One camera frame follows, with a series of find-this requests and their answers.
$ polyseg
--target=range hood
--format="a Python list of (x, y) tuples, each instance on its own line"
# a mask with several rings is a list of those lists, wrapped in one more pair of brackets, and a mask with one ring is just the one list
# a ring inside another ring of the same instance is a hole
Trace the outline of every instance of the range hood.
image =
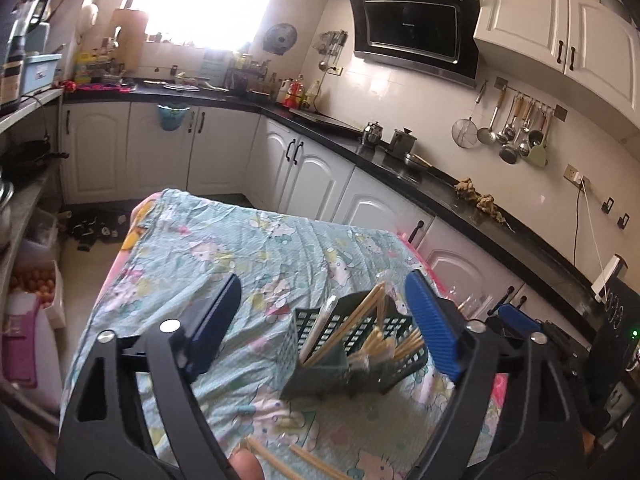
[(479, 0), (350, 0), (354, 55), (475, 87)]

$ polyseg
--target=lower cabinet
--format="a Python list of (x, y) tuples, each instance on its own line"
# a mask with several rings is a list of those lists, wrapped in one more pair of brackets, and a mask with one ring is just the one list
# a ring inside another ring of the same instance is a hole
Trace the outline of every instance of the lower cabinet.
[(356, 168), (334, 216), (337, 224), (381, 229), (408, 238), (414, 231), (417, 245), (433, 217)]
[(354, 165), (301, 137), (292, 150), (289, 176), (278, 211), (330, 222)]
[(145, 198), (168, 187), (187, 189), (197, 110), (191, 107), (181, 126), (166, 132), (160, 126), (157, 104), (131, 104), (127, 139), (128, 198)]
[(65, 105), (60, 124), (62, 187), (67, 204), (123, 200), (129, 103)]
[(255, 207), (276, 211), (301, 136), (265, 117), (260, 118), (244, 178), (244, 195)]
[(453, 227), (435, 219), (418, 252), (466, 318), (486, 319), (486, 312), (524, 282)]
[(200, 196), (242, 193), (260, 116), (205, 107), (196, 116), (187, 191)]
[(589, 346), (589, 342), (578, 332), (574, 326), (569, 323), (556, 309), (548, 304), (542, 297), (533, 290), (529, 285), (524, 285), (513, 298), (512, 304), (516, 305), (523, 296), (527, 297), (527, 301), (522, 305), (521, 310), (527, 316), (539, 321), (550, 321), (556, 326), (573, 337), (578, 343), (585, 348)]

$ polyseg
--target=floor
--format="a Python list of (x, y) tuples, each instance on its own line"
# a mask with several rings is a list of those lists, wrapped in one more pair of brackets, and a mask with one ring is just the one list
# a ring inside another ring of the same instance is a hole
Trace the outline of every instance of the floor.
[[(242, 207), (253, 207), (244, 195), (207, 196)], [(130, 214), (140, 201), (110, 203), (109, 208), (117, 208)], [(100, 207), (99, 204), (87, 204), (84, 207)], [(65, 307), (66, 328), (56, 330), (58, 356), (62, 377), (71, 366), (76, 347), (84, 327), (89, 319), (95, 300), (102, 288), (111, 265), (120, 250), (120, 244), (96, 242), (89, 252), (78, 251), (78, 242), (66, 240), (60, 256), (60, 272), (63, 279), (63, 303)]]

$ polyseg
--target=blue bucket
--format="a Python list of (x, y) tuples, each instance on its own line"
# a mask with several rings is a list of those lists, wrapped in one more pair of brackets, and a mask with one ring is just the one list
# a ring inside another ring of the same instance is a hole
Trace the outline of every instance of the blue bucket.
[(184, 105), (165, 104), (158, 105), (158, 113), (160, 114), (160, 125), (166, 132), (173, 132), (180, 128), (184, 116), (190, 108)]

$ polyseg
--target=power socket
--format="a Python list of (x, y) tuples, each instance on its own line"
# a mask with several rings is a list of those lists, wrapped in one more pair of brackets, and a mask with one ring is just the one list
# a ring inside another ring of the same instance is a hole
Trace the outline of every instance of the power socket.
[(589, 179), (586, 178), (580, 171), (576, 170), (571, 164), (566, 166), (566, 170), (564, 170), (564, 178), (571, 182), (578, 189), (587, 189), (589, 185)]

